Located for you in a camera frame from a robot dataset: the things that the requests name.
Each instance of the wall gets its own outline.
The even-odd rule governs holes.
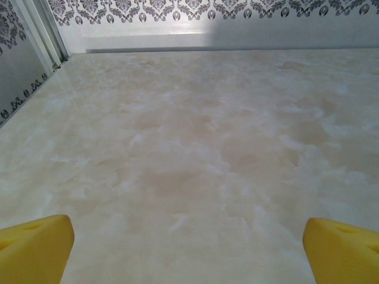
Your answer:
[[[69,53],[379,46],[379,0],[46,0]]]
[[[9,0],[0,0],[0,125],[47,79]]]

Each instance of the beige marble tile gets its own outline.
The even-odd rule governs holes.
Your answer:
[[[379,50],[75,55],[0,129],[0,227],[68,214],[62,283],[314,283],[379,230]]]

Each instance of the floral pattern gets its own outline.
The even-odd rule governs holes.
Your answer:
[[[121,22],[147,22],[171,20],[214,20],[271,18],[275,13],[282,18],[294,14],[309,17],[314,14],[324,17],[328,13],[349,15],[356,11],[365,15],[369,9],[379,14],[379,0],[47,0],[55,20],[61,26],[76,23],[100,24],[103,19],[113,24]]]
[[[30,97],[30,95],[32,93],[34,93],[39,86],[42,85],[42,83],[47,80],[47,75],[45,73],[42,74],[41,76],[42,80],[38,80],[36,79],[32,84],[30,84],[31,88],[30,88],[30,92],[29,90],[24,90],[23,92],[23,95],[24,95],[24,98],[25,99],[20,99],[20,97],[16,97],[14,99],[14,101],[12,101],[10,103],[10,108],[9,109],[3,109],[3,110],[0,110],[0,117],[3,119],[2,121],[0,121],[0,125],[2,125],[10,116],[13,112],[15,112],[26,100],[27,98]]]
[[[9,0],[0,0],[0,55],[1,45],[11,49],[17,45],[17,38],[26,39],[25,29]]]

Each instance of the damask wallpaper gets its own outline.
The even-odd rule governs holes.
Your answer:
[[[9,0],[0,0],[0,125],[47,79]]]
[[[124,23],[133,21],[196,21],[234,19],[241,16],[249,19],[271,18],[274,15],[286,18],[320,17],[326,14],[347,16],[351,12],[365,15],[370,10],[379,14],[379,0],[48,0],[55,20],[61,26],[84,21],[101,24],[106,21]]]

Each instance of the decorative wallpaper border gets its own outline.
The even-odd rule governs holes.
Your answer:
[[[9,49],[17,45],[17,37],[25,40],[25,29],[10,1],[0,0],[0,55],[2,45]]]
[[[2,125],[10,116],[15,112],[29,97],[31,94],[33,94],[39,86],[42,85],[44,81],[47,80],[47,75],[45,73],[42,74],[42,81],[39,81],[36,79],[32,84],[30,84],[31,89],[25,89],[24,90],[24,97],[25,99],[20,99],[18,96],[10,103],[9,111],[7,109],[3,109],[0,111],[0,116],[2,117],[2,121],[0,121],[0,125]]]
[[[379,0],[47,0],[56,22],[60,26],[85,21],[101,24],[115,21],[166,21],[179,20],[245,19],[254,14],[259,18],[271,18],[275,13],[282,18],[295,13],[297,17],[328,13],[349,15],[357,10],[359,15],[368,11],[379,14]]]

